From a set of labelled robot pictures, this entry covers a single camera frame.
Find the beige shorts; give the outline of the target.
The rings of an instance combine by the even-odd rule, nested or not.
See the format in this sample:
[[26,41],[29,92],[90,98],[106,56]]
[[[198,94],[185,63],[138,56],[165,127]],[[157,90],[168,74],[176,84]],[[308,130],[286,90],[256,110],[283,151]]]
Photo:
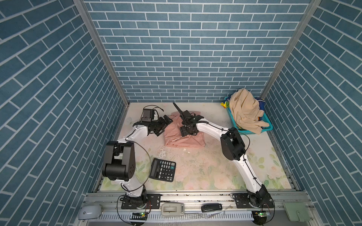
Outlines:
[[260,109],[259,101],[245,88],[231,95],[229,109],[239,128],[260,134],[263,128],[270,126],[268,122],[261,120],[265,112]]

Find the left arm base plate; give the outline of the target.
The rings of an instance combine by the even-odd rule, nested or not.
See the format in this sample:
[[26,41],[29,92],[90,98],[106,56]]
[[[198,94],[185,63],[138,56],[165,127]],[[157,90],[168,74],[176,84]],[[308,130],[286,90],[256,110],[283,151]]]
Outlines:
[[123,196],[120,201],[123,210],[159,209],[161,194],[147,194],[140,197]]

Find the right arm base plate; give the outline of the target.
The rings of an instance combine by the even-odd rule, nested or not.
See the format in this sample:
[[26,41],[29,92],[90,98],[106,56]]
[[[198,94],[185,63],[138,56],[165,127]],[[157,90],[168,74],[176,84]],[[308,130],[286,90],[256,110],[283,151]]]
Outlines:
[[245,209],[245,208],[254,208],[254,209],[267,208],[268,209],[268,208],[275,207],[274,201],[270,194],[266,195],[266,199],[265,199],[263,205],[259,205],[259,206],[253,205],[250,202],[249,195],[247,193],[233,193],[231,195],[231,197],[235,201],[238,209]]

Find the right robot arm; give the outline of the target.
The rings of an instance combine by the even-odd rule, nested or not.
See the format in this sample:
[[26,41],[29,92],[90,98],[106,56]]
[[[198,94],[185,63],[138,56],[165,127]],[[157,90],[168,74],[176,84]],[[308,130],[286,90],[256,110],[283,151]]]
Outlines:
[[200,115],[188,112],[180,113],[180,117],[182,119],[180,131],[183,137],[203,132],[220,140],[223,155],[235,164],[245,182],[251,206],[255,208],[275,206],[266,186],[257,178],[250,166],[245,143],[235,127],[221,127]]

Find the pink shorts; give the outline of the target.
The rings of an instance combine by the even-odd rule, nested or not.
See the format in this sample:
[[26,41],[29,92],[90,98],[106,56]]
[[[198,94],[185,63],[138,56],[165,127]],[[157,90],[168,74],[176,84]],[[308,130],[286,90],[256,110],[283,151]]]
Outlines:
[[202,132],[197,135],[181,135],[180,127],[183,126],[182,119],[178,112],[173,112],[169,115],[172,123],[169,124],[163,133],[165,146],[172,148],[202,148],[205,147],[205,138]]

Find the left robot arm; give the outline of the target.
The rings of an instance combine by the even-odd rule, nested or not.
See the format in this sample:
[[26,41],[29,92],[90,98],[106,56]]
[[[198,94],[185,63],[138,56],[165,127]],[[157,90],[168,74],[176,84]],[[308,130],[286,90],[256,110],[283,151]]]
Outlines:
[[123,199],[131,205],[143,206],[147,203],[147,191],[134,175],[136,169],[135,145],[153,133],[161,135],[166,127],[173,122],[168,116],[158,117],[156,120],[146,119],[138,121],[132,130],[117,141],[106,144],[102,176],[117,182],[125,191]]

